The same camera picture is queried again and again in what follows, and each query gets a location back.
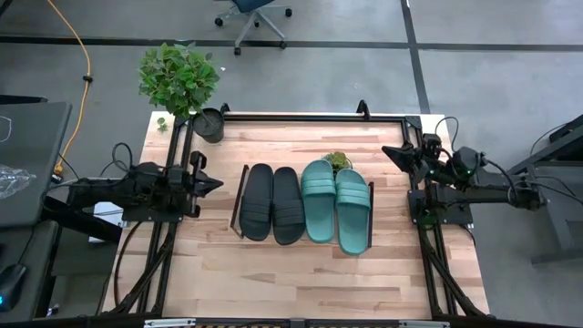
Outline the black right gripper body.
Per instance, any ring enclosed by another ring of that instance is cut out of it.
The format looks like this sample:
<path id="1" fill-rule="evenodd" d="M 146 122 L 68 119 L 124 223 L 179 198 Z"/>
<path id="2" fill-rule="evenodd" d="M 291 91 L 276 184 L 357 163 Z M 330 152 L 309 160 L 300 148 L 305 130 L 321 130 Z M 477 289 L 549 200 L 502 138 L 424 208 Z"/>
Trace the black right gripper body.
<path id="1" fill-rule="evenodd" d="M 444 164 L 439 160 L 442 140 L 437 135 L 423 135 L 421 144 L 413 147 L 414 182 L 429 179 L 434 182 L 444 182 Z"/>

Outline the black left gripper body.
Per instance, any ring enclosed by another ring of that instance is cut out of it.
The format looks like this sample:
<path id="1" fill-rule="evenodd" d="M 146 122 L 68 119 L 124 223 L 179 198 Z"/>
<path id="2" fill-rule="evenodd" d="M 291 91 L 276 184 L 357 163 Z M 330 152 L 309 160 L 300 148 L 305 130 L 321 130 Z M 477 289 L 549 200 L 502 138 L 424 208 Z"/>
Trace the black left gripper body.
<path id="1" fill-rule="evenodd" d="M 179 165 L 170 167 L 170 213 L 180 217 L 198 218 L 200 206 L 197 200 L 202 189 L 200 174 L 206 165 L 206 157 L 199 151 L 190 153 L 192 171 Z"/>

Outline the black rubber slide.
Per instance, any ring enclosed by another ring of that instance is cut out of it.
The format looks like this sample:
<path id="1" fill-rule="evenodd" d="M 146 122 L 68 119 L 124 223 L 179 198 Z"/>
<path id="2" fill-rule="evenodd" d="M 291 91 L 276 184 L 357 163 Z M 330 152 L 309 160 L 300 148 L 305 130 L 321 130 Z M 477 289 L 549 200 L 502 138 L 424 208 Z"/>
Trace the black rubber slide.
<path id="1" fill-rule="evenodd" d="M 280 245 L 295 243 L 305 231 L 305 214 L 297 173 L 281 167 L 273 176 L 272 224 Z"/>
<path id="2" fill-rule="evenodd" d="M 264 241 L 271 231 L 273 170 L 255 164 L 248 176 L 240 204 L 241 232 L 252 241 Z"/>

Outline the green rubber slide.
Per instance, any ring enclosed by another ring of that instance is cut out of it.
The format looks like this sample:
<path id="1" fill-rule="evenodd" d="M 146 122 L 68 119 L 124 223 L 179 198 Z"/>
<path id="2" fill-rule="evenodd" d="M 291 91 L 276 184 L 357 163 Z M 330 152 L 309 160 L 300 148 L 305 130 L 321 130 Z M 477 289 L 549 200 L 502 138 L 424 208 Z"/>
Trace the green rubber slide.
<path id="1" fill-rule="evenodd" d="M 358 256 L 368 248 L 368 185 L 353 169 L 340 170 L 335 182 L 339 245 L 344 253 Z"/>
<path id="2" fill-rule="evenodd" d="M 301 192 L 307 233 L 317 243 L 334 235 L 336 188 L 332 165 L 318 159 L 306 166 L 301 176 Z"/>

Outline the dark metal stand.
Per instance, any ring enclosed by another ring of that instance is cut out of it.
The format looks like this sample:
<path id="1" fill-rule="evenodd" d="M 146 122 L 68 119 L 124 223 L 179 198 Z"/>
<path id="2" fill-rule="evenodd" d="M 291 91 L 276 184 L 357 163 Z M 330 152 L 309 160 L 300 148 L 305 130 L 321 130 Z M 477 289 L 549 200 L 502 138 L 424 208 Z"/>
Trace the dark metal stand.
<path id="1" fill-rule="evenodd" d="M 554 234 L 555 249 L 533 257 L 532 263 L 583 259 L 583 114 L 545 135 L 545 147 L 531 149 L 510 169 L 527 174 L 541 188 Z"/>

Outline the dark grey desk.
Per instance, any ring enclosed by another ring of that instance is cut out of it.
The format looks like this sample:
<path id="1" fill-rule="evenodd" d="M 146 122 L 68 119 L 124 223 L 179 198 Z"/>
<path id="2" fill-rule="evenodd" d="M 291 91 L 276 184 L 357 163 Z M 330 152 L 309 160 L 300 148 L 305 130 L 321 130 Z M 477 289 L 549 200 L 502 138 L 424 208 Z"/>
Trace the dark grey desk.
<path id="1" fill-rule="evenodd" d="M 39 220 L 72 106 L 43 102 L 0 106 L 0 164 L 36 177 L 23 190 L 0 200 L 0 229 Z"/>

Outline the blue office chair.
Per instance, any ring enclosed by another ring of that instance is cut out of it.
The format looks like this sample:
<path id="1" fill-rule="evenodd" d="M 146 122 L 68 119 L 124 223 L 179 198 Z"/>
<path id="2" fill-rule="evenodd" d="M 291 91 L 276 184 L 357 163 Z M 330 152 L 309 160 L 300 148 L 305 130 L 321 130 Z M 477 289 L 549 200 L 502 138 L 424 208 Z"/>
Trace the blue office chair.
<path id="1" fill-rule="evenodd" d="M 241 29 L 238 38 L 234 42 L 233 53 L 235 56 L 241 54 L 240 44 L 244 37 L 248 34 L 251 26 L 260 27 L 265 24 L 275 35 L 280 39 L 278 44 L 279 49 L 287 48 L 287 36 L 265 15 L 265 11 L 282 10 L 284 15 L 288 18 L 292 17 L 293 11 L 289 5 L 274 5 L 275 0 L 214 0 L 214 1 L 228 1 L 232 3 L 230 9 L 226 12 L 217 14 L 214 19 L 214 24 L 217 27 L 223 27 L 224 23 L 236 16 L 245 16 L 247 22 Z"/>

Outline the black side table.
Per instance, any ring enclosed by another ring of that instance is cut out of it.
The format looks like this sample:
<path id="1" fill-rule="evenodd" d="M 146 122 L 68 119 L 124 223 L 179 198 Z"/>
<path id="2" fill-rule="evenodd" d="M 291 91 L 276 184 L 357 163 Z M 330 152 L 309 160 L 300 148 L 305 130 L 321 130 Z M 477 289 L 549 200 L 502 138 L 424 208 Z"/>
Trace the black side table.
<path id="1" fill-rule="evenodd" d="M 58 225 L 53 221 L 0 230 L 0 272 L 16 263 L 27 268 L 19 301 L 11 311 L 0 313 L 0 323 L 31 321 L 46 308 L 58 235 Z"/>

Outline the clear plastic bag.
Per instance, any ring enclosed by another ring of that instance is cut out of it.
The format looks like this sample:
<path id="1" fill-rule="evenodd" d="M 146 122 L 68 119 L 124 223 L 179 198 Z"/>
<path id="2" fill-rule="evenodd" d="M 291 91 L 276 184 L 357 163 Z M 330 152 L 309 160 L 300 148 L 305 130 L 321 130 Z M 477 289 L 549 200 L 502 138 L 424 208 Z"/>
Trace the clear plastic bag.
<path id="1" fill-rule="evenodd" d="M 25 169 L 13 169 L 0 165 L 0 200 L 7 199 L 24 190 L 36 179 L 36 175 Z"/>

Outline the black computer mouse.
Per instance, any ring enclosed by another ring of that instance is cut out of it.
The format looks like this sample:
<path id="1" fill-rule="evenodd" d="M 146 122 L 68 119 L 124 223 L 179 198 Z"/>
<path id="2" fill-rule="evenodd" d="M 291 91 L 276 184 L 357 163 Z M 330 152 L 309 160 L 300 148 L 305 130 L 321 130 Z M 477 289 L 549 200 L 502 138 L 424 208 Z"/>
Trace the black computer mouse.
<path id="1" fill-rule="evenodd" d="M 11 311 L 19 301 L 27 268 L 16 263 L 0 272 L 0 313 Z"/>

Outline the wooden shelf with black frame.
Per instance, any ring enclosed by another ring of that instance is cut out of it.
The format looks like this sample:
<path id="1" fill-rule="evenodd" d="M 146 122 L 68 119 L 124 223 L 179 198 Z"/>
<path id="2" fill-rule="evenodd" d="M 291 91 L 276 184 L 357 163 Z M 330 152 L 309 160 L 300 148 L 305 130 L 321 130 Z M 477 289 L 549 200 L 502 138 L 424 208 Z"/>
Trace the wooden shelf with black frame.
<path id="1" fill-rule="evenodd" d="M 240 229 L 239 224 L 239 216 L 240 216 L 240 203 L 242 201 L 242 195 L 247 185 L 249 173 L 250 173 L 250 166 L 245 164 L 243 166 L 239 187 L 236 194 L 236 199 L 234 202 L 233 212 L 230 218 L 229 228 L 235 233 L 237 237 L 240 239 L 245 239 L 246 235 Z M 371 248 L 373 245 L 373 201 L 374 201 L 374 183 L 371 181 L 368 183 L 369 189 L 369 201 L 370 201 L 370 210 L 368 215 L 368 230 L 367 230 L 367 246 Z"/>

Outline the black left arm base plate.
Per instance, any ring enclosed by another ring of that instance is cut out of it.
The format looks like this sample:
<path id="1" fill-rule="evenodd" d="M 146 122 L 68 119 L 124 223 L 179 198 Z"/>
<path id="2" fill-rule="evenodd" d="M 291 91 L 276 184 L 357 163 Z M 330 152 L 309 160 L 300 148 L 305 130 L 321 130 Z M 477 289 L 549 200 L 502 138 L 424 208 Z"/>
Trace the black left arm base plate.
<path id="1" fill-rule="evenodd" d="M 122 220 L 176 223 L 182 220 L 187 203 L 184 193 L 152 191 L 137 203 L 124 205 Z"/>

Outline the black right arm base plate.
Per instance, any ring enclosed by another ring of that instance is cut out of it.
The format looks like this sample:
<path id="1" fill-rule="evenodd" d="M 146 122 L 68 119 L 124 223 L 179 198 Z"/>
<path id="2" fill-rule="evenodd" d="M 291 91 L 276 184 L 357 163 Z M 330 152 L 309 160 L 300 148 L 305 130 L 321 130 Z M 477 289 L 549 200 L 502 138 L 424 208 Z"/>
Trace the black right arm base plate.
<path id="1" fill-rule="evenodd" d="M 434 226 L 436 224 L 466 225 L 473 222 L 467 204 L 430 208 L 423 190 L 409 190 L 407 201 L 411 220 L 414 224 Z"/>

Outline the black aluminium table frame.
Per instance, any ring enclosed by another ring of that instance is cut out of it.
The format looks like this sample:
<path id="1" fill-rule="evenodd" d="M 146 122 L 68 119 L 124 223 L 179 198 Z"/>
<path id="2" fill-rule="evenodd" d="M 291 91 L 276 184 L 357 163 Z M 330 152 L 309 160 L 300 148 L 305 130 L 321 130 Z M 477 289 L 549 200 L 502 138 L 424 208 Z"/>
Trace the black aluminium table frame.
<path id="1" fill-rule="evenodd" d="M 447 134 L 438 115 L 234 112 L 225 115 L 224 137 L 210 144 L 185 130 L 162 132 L 173 122 L 154 112 L 140 158 L 164 163 L 184 146 L 202 152 L 208 175 L 222 186 L 200 200 L 201 214 L 178 227 L 165 289 L 152 283 L 142 303 L 156 302 L 168 317 L 323 319 L 427 319 L 433 307 L 460 307 L 437 271 L 423 259 L 419 231 L 409 216 L 406 175 L 383 154 L 421 133 Z M 372 246 L 360 256 L 335 241 L 302 237 L 281 246 L 273 238 L 250 241 L 237 212 L 244 171 L 257 163 L 297 172 L 333 151 L 345 153 L 372 186 Z"/>

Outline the silver metal bracket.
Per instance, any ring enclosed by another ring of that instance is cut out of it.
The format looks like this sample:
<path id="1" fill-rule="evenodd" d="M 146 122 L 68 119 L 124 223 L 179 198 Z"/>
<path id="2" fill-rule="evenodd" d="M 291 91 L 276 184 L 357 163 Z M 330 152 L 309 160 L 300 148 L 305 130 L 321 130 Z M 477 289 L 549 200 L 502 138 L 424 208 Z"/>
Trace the silver metal bracket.
<path id="1" fill-rule="evenodd" d="M 436 321 L 406 320 L 398 323 L 399 328 L 451 328 L 450 323 Z"/>
<path id="2" fill-rule="evenodd" d="M 146 320 L 143 328 L 190 328 L 196 325 L 194 318 L 170 318 Z"/>

